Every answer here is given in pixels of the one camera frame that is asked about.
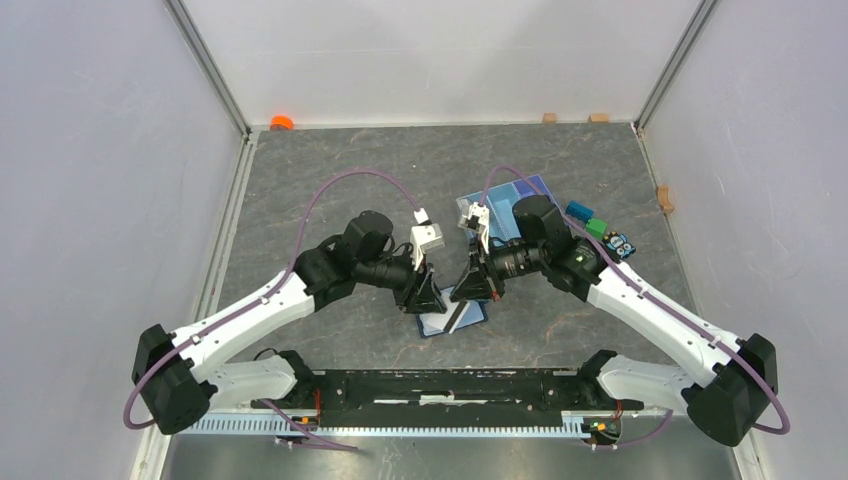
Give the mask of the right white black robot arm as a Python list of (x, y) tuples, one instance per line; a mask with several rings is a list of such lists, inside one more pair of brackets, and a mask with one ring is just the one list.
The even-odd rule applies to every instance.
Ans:
[(490, 235), (489, 209), (461, 203), (459, 225), (472, 238), (452, 301), (496, 301), (507, 280), (539, 273), (555, 289), (624, 322), (673, 361), (646, 363), (600, 351), (579, 371), (577, 392), (585, 405), (634, 400), (683, 412), (701, 432), (729, 447), (753, 429), (787, 433), (770, 340), (757, 333), (742, 338), (670, 299), (597, 239), (573, 235), (574, 223), (544, 194), (520, 199), (512, 215), (519, 235), (500, 242)]

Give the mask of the black owl pattern block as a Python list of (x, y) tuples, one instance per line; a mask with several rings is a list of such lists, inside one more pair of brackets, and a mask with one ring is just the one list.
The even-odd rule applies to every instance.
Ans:
[(627, 259), (636, 252), (635, 246), (629, 241), (628, 237), (617, 231), (606, 233), (602, 237), (602, 243), (622, 260)]

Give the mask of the blue card holder wallet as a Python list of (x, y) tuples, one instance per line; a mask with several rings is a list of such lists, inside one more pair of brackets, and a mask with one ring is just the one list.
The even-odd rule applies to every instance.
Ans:
[(429, 338), (443, 334), (452, 334), (488, 320), (484, 301), (453, 302), (450, 299), (453, 287), (441, 290), (442, 300), (448, 310), (444, 314), (428, 313), (416, 316), (419, 334)]

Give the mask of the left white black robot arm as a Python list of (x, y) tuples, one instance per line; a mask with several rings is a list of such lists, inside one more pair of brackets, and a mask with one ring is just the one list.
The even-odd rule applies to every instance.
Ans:
[(254, 400), (306, 405), (313, 379), (276, 355), (233, 362), (233, 357), (273, 331), (350, 296), (359, 284), (390, 291), (406, 314), (447, 310), (427, 253), (444, 245), (438, 224), (425, 212), (415, 216), (410, 239), (396, 252), (393, 224), (366, 210), (345, 230), (299, 253), (258, 290), (210, 317), (168, 332), (160, 324), (139, 337), (124, 407), (133, 430), (156, 427), (163, 435), (182, 432), (212, 408)]

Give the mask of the curved wooden piece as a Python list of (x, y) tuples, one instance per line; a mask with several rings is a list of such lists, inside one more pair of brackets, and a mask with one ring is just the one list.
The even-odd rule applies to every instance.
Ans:
[(664, 215), (669, 215), (675, 210), (672, 202), (671, 191), (668, 185), (660, 185), (656, 188), (656, 198), (660, 210)]

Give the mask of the orange round cap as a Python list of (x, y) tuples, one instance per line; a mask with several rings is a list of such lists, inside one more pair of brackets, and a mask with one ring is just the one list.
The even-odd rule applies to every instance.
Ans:
[(270, 130), (292, 130), (294, 122), (291, 118), (285, 115), (275, 115), (270, 119)]

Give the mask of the blue purple three-bin tray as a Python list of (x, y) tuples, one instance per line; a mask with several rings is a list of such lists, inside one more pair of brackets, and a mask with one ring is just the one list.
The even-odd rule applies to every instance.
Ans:
[(548, 196), (557, 208), (560, 207), (540, 174), (533, 174), (528, 179), (529, 182), (518, 179), (488, 190), (486, 205), (489, 209), (489, 233), (497, 244), (520, 237), (512, 208), (519, 200), (535, 195), (536, 190)]

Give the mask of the grey credit card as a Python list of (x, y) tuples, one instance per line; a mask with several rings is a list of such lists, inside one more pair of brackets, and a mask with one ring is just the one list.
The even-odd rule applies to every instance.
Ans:
[(453, 310), (451, 311), (451, 315), (448, 317), (448, 320), (445, 322), (443, 331), (448, 334), (452, 334), (468, 308), (467, 301), (459, 301), (453, 306)]

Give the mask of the blue toy brick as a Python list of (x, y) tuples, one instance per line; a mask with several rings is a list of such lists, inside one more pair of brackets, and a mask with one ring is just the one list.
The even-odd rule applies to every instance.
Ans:
[(583, 224), (588, 223), (594, 217), (594, 211), (576, 201), (570, 201), (565, 209), (565, 213)]

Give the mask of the green toy brick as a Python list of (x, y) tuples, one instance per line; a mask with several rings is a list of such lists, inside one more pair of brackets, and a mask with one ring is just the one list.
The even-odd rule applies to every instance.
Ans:
[(585, 223), (585, 231), (593, 238), (602, 240), (606, 234), (608, 224), (599, 218), (590, 218)]

